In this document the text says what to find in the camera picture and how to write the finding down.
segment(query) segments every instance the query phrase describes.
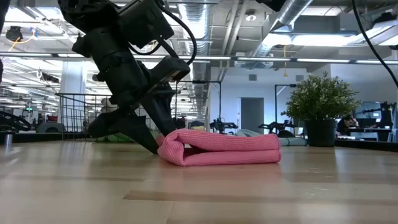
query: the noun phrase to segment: doorway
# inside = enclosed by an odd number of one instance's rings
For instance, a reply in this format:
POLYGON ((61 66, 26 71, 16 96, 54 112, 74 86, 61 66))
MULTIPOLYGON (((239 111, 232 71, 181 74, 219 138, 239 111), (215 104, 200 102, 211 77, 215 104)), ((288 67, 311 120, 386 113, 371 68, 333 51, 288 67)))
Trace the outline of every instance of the doorway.
POLYGON ((264 123, 264 99, 242 98, 241 129, 248 129, 264 134, 264 130, 258 128, 262 123, 264 123))

